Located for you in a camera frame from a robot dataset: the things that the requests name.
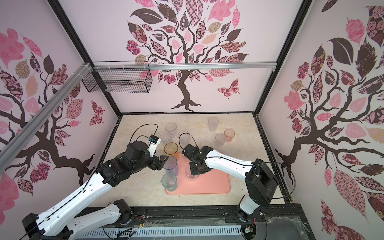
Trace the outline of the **blue-grey plastic cup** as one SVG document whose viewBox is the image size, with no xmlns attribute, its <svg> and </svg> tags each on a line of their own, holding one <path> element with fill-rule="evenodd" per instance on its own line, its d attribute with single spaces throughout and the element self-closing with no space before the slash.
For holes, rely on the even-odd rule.
<svg viewBox="0 0 384 240">
<path fill-rule="evenodd" d="M 173 173 L 175 176 L 179 173 L 178 160 L 174 156 L 169 156 L 164 164 L 164 169 L 167 173 Z"/>
</svg>

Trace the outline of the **amber plastic cup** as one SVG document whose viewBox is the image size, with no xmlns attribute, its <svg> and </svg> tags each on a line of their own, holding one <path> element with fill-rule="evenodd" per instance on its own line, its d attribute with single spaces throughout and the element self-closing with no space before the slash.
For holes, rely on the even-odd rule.
<svg viewBox="0 0 384 240">
<path fill-rule="evenodd" d="M 175 158 L 178 158 L 178 152 L 179 152 L 179 146 L 176 143 L 167 143 L 164 146 L 164 152 L 168 156 L 173 156 Z"/>
</svg>

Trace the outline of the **teal plastic cup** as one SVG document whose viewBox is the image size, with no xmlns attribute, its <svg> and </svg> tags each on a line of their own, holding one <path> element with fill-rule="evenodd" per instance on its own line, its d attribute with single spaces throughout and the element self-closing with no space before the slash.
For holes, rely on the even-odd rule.
<svg viewBox="0 0 384 240">
<path fill-rule="evenodd" d="M 169 192 L 173 192 L 177 189 L 177 176 L 173 173 L 166 173 L 163 175 L 161 182 L 163 187 Z"/>
</svg>

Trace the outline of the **pink tray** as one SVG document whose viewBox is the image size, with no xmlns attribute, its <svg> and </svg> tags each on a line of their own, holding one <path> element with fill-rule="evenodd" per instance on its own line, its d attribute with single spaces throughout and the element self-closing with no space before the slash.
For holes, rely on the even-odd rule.
<svg viewBox="0 0 384 240">
<path fill-rule="evenodd" d="M 189 178 L 186 169 L 188 159 L 178 153 L 177 188 L 174 191 L 165 190 L 168 195 L 202 195 L 227 194 L 231 190 L 229 175 L 219 170 L 211 170 L 197 177 Z"/>
</svg>

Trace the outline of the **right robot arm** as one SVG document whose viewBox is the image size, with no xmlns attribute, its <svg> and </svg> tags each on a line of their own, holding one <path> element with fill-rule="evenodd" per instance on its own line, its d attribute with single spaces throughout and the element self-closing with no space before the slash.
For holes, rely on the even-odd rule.
<svg viewBox="0 0 384 240">
<path fill-rule="evenodd" d="M 239 160 L 211 147 L 198 148 L 191 144 L 183 149 L 182 155 L 190 161 L 193 175 L 219 170 L 243 181 L 248 193 L 241 199 L 238 212 L 247 217 L 259 207 L 268 207 L 279 186 L 275 174 L 260 159 L 253 162 Z"/>
</svg>

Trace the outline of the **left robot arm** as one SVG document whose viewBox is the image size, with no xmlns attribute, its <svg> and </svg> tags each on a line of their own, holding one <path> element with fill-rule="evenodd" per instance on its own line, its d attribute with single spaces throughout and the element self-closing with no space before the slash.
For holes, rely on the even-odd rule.
<svg viewBox="0 0 384 240">
<path fill-rule="evenodd" d="M 125 152 L 101 164 L 86 183 L 58 204 L 39 215 L 26 216 L 22 220 L 26 235 L 31 240 L 75 240 L 105 225 L 129 223 L 133 212 L 125 200 L 116 200 L 81 217 L 77 215 L 131 175 L 145 168 L 162 170 L 169 157 L 156 156 L 156 148 L 157 144 L 153 142 L 129 143 Z"/>
</svg>

